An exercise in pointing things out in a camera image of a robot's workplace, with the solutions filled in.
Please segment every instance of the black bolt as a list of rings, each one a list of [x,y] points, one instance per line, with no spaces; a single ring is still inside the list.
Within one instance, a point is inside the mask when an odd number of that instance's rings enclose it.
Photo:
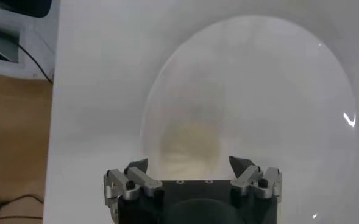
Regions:
[[[258,186],[260,188],[267,188],[269,186],[269,182],[267,181],[267,179],[262,178],[258,181]]]
[[[127,190],[133,190],[136,188],[136,184],[134,181],[130,180],[126,183],[126,189]]]

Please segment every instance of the white table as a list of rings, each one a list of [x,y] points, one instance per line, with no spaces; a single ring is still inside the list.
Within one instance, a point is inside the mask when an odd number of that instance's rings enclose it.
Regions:
[[[111,223],[102,176],[143,158],[141,115],[158,71],[180,43],[207,25],[264,13],[255,2],[61,1],[44,224]],[[359,51],[359,2],[311,0],[298,7],[292,1],[263,2],[273,9],[268,13],[298,21],[319,35],[345,64],[359,65],[346,44],[354,40]],[[322,9],[312,14],[300,12],[319,5]],[[328,29],[323,18],[339,29],[345,24],[344,36]],[[359,114],[359,72],[350,78]],[[354,203],[350,212],[359,217],[359,198]]]
[[[112,4],[61,2],[44,223],[111,223],[103,174],[140,152],[142,102],[152,83],[127,83],[115,70]],[[103,26],[109,35],[102,35]]]

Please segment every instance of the black cable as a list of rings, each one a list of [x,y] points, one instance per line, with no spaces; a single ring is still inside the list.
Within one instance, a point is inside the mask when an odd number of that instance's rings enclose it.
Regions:
[[[11,215],[11,216],[0,217],[0,220],[3,219],[43,219],[43,218],[39,216]]]
[[[40,196],[34,195],[34,194],[25,194],[25,195],[16,197],[16,198],[14,198],[14,199],[12,199],[12,200],[10,200],[10,201],[0,201],[0,210],[1,210],[3,207],[5,207],[5,206],[7,206],[7,205],[9,205],[9,204],[11,204],[11,203],[13,203],[13,202],[16,202],[16,201],[18,201],[18,200],[20,200],[20,199],[23,199],[23,198],[33,198],[33,199],[35,199],[36,201],[40,202],[41,204],[44,204],[44,200],[43,200]]]
[[[23,199],[23,198],[33,198],[36,201],[40,202],[41,204],[44,204],[44,200],[40,196],[37,196],[37,195],[34,195],[34,194],[25,194],[25,195],[16,197],[13,200],[5,202],[4,205],[13,203],[13,202],[18,201],[18,200]]]
[[[19,43],[15,43],[18,45],[18,47],[27,55],[29,56],[30,59],[32,59],[32,61],[37,65],[37,67],[40,69],[40,71],[43,73],[43,75],[45,76],[46,80],[53,85],[53,81],[46,75],[46,73],[44,72],[44,69],[41,67],[40,64],[38,64],[38,62],[36,61],[36,59],[33,58],[33,56],[27,51],[25,50],[25,48],[23,48]]]

